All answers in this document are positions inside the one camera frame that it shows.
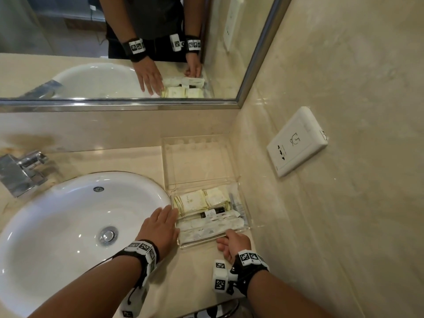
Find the mirror frame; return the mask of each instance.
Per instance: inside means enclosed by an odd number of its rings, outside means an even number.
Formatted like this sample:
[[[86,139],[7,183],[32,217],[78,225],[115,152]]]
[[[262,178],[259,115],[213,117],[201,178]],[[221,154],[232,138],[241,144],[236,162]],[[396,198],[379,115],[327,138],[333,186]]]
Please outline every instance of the mirror frame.
[[[240,109],[262,66],[268,49],[281,24],[291,0],[274,0],[253,52],[246,74],[235,99],[56,99],[21,100],[0,98],[0,113],[15,112],[91,112],[130,110],[181,110],[181,109]]]

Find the electrical outlet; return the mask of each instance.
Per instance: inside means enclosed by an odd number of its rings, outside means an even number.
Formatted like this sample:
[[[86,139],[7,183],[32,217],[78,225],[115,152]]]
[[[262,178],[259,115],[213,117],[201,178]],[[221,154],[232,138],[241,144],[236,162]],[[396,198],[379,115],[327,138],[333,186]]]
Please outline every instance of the electrical outlet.
[[[267,146],[278,176],[285,176],[328,144],[308,107],[300,109]]]
[[[228,8],[227,21],[224,28],[224,46],[229,52],[235,35],[240,28],[240,22],[243,17],[245,2],[244,0],[231,0]]]

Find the human hand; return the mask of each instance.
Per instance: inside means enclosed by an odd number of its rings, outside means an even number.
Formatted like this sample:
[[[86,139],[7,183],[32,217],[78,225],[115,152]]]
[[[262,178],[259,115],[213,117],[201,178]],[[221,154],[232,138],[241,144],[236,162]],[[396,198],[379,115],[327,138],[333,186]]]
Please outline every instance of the human hand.
[[[218,250],[224,252],[224,258],[233,264],[237,254],[243,250],[251,250],[252,245],[248,236],[236,233],[234,230],[229,229],[225,234],[226,237],[216,239]]]
[[[175,228],[177,217],[178,209],[172,210],[171,205],[157,208],[150,218],[144,220],[135,240],[153,242],[159,250],[159,260],[163,260],[175,246],[180,233],[180,229]]]
[[[188,68],[184,73],[186,77],[199,78],[202,72],[199,55],[197,53],[187,53],[186,59],[188,63]]]
[[[160,95],[161,91],[164,90],[162,83],[162,75],[156,64],[150,57],[146,57],[139,62],[133,62],[135,72],[137,74],[138,81],[140,83],[141,90],[145,91],[144,84],[146,84],[147,91],[150,95],[153,95],[153,90]]]

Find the white sink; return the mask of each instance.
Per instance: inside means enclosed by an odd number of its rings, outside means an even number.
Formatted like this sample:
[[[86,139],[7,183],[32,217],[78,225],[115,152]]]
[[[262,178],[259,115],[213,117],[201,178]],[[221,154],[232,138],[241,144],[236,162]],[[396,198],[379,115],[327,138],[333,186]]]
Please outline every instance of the white sink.
[[[63,86],[53,98],[158,98],[141,91],[135,70],[114,63],[88,63],[67,69],[54,78]]]
[[[159,185],[126,172],[89,174],[50,188],[27,203],[0,235],[0,300],[27,317],[131,243],[144,219],[167,204]],[[111,226],[117,237],[100,242],[100,232]]]

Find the faucet handle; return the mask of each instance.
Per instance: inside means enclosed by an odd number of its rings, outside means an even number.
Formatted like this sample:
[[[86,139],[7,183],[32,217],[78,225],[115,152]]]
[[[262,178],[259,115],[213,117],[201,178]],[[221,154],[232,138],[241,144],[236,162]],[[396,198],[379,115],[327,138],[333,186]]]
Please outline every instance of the faucet handle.
[[[40,164],[45,164],[49,158],[39,150],[30,152],[18,160],[18,164],[27,170],[32,170]]]

